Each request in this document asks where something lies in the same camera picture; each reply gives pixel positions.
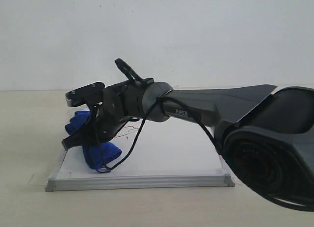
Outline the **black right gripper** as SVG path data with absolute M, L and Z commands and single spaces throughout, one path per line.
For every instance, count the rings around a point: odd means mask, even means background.
M 76 111 L 65 126 L 69 136 L 62 140 L 62 146 L 67 151 L 74 147 L 109 142 L 128 122 L 136 121 L 137 118 L 131 116 L 115 119 L 99 105 L 93 106 L 91 110 Z

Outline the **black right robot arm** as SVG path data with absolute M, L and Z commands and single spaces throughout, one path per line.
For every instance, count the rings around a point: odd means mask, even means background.
M 171 117 L 198 124 L 233 173 L 264 199 L 292 210 L 314 209 L 314 91 L 262 84 L 175 90 L 152 79 L 97 82 L 65 95 L 91 113 L 62 145 L 108 142 L 130 122 Z

